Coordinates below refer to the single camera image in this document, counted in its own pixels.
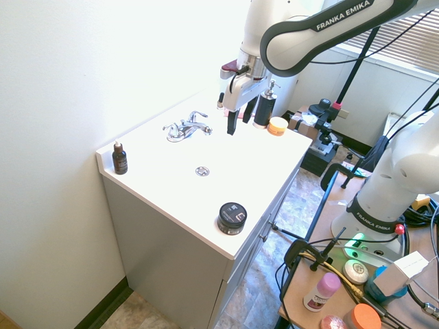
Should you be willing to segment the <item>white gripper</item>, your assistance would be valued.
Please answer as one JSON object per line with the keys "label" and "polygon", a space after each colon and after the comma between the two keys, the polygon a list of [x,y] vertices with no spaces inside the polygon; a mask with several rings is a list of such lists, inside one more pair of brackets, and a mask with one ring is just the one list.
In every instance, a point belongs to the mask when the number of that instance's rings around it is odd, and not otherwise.
{"label": "white gripper", "polygon": [[249,75],[239,75],[234,81],[230,81],[226,87],[223,106],[228,111],[227,134],[233,135],[236,130],[239,117],[238,110],[247,103],[242,121],[248,123],[254,107],[257,104],[257,96],[268,87],[268,76],[256,80]]}

